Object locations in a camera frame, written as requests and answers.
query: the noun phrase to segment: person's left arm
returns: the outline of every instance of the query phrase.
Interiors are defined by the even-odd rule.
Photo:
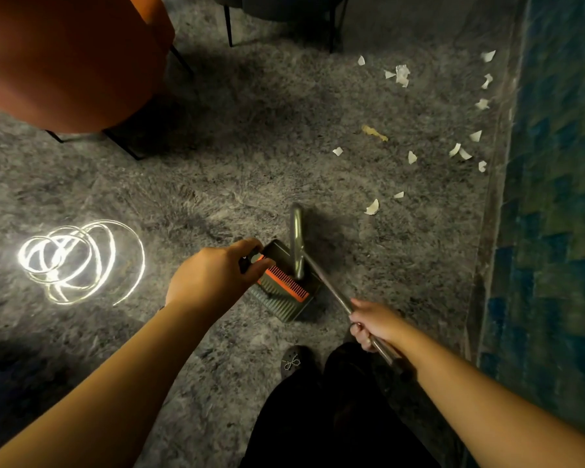
[[[180,369],[210,326],[274,263],[241,274],[256,246],[205,248],[187,259],[166,305],[54,407],[0,448],[0,468],[131,467]]]

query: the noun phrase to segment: person's left hand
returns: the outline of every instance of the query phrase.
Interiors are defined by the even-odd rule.
[[[227,248],[203,248],[178,268],[169,283],[165,305],[171,303],[204,313],[216,322],[249,287],[275,265],[272,259],[253,263],[241,274],[238,261],[262,243],[256,238],[237,241]]]

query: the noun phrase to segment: blue tiled wall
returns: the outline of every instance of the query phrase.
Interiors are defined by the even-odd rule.
[[[585,0],[530,0],[479,366],[585,431]]]

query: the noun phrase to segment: orange chair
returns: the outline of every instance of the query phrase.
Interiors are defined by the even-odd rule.
[[[0,110],[58,141],[102,131],[139,159],[108,128],[160,90],[170,49],[190,71],[174,37],[161,0],[0,0]]]

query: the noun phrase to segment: white light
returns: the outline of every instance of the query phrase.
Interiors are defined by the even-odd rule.
[[[141,282],[145,272],[145,249],[143,243],[131,227],[120,221],[96,220],[87,223],[83,227],[65,225],[64,227],[55,228],[45,236],[33,236],[20,248],[17,253],[17,261],[32,281],[44,287],[45,295],[55,304],[71,305],[83,301],[92,296],[106,283],[115,265],[115,258],[117,257],[115,237],[107,225],[116,225],[128,230],[136,238],[141,250],[141,268],[138,277],[130,290],[113,304],[117,305],[132,294],[138,283]],[[102,260],[98,244],[90,234],[96,228],[102,229],[109,240],[109,257],[105,263]],[[76,267],[75,271],[69,271],[65,269],[65,263],[70,253],[74,251],[74,248],[79,243],[86,246],[86,258]],[[90,278],[91,282],[86,285],[74,284],[73,282],[76,279],[82,281],[83,277],[87,277],[84,273],[90,267],[92,260],[94,275]],[[75,296],[66,297],[65,292],[67,291]]]

